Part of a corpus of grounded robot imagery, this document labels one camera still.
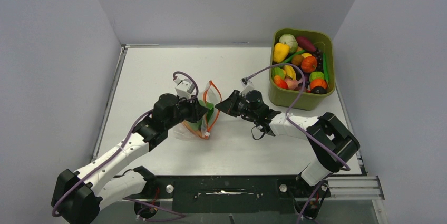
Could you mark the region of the red orange fruit slice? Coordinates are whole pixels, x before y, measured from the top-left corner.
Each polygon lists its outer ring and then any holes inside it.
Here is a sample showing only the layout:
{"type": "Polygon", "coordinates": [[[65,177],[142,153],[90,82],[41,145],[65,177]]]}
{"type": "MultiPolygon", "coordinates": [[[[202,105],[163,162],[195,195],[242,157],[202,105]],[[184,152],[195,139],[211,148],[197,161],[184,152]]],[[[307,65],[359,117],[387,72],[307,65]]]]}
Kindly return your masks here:
{"type": "Polygon", "coordinates": [[[199,121],[196,123],[190,123],[188,121],[183,121],[183,126],[194,136],[200,139],[208,139],[210,132],[208,130],[207,124],[204,121],[199,121]]]}

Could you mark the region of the orange tangerine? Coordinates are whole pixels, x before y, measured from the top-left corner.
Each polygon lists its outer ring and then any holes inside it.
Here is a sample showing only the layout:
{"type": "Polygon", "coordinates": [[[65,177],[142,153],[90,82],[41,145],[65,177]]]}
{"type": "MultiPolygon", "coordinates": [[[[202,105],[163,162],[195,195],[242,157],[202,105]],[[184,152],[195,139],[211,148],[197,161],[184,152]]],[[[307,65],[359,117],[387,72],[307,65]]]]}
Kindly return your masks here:
{"type": "Polygon", "coordinates": [[[318,61],[315,57],[308,56],[302,60],[300,67],[303,72],[312,73],[316,71],[318,67],[318,61]]]}

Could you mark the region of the brown kiwi fruit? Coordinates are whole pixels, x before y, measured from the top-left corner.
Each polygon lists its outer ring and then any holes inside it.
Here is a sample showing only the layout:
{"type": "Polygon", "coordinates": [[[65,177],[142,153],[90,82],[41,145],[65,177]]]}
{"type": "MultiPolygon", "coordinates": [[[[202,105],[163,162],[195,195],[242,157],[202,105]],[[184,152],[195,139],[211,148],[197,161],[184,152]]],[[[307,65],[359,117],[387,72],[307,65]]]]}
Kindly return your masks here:
{"type": "Polygon", "coordinates": [[[303,60],[304,57],[302,55],[295,55],[291,60],[291,64],[295,66],[300,66],[303,60]]]}

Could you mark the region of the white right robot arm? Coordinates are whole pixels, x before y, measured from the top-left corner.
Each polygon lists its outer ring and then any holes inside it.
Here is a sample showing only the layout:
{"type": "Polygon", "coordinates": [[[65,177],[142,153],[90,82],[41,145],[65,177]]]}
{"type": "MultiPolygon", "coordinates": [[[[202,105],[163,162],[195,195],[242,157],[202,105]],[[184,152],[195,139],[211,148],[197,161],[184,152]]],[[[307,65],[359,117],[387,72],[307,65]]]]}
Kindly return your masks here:
{"type": "Polygon", "coordinates": [[[316,156],[299,174],[297,191],[310,196],[317,184],[345,168],[360,149],[360,143],[350,130],[332,113],[304,117],[275,111],[263,102],[257,90],[242,95],[235,90],[216,109],[233,117],[252,122],[262,134],[271,136],[306,137],[316,156]]]}

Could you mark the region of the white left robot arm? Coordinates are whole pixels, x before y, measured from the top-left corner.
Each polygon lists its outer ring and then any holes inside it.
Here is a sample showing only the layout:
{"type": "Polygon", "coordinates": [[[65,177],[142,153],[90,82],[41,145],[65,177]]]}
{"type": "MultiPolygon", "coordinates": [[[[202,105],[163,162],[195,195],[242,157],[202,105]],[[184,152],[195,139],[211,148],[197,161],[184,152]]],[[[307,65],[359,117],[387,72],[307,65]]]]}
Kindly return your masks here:
{"type": "Polygon", "coordinates": [[[161,95],[116,146],[75,171],[66,169],[59,174],[51,201],[52,216],[63,217],[68,223],[91,223],[107,206],[141,193],[154,179],[147,169],[138,168],[120,178],[116,175],[165,140],[171,128],[183,121],[197,122],[208,111],[197,97],[161,95]]]}

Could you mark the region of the green white lettuce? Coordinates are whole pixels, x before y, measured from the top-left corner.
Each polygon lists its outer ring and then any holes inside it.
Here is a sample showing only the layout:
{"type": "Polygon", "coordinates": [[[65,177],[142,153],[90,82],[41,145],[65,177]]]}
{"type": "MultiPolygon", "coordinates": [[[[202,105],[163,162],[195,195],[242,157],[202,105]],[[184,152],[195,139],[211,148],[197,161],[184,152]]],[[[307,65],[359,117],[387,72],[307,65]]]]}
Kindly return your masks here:
{"type": "Polygon", "coordinates": [[[202,131],[205,130],[211,121],[211,117],[214,114],[214,104],[210,102],[205,102],[203,100],[199,100],[200,105],[206,107],[208,109],[207,113],[202,117],[198,122],[191,124],[191,128],[194,131],[202,131]]]}

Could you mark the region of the clear orange zip top bag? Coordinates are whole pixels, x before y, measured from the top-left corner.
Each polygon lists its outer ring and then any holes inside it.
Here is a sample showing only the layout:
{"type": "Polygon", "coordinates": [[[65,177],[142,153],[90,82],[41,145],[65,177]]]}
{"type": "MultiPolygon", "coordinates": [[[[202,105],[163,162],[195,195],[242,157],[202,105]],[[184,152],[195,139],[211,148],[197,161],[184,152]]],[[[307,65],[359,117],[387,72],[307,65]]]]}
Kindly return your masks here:
{"type": "Polygon", "coordinates": [[[198,94],[198,104],[206,113],[201,113],[201,117],[195,122],[185,120],[176,125],[173,128],[174,137],[184,141],[208,140],[220,114],[215,105],[221,101],[220,90],[212,80],[208,81],[204,90],[198,94]]]}

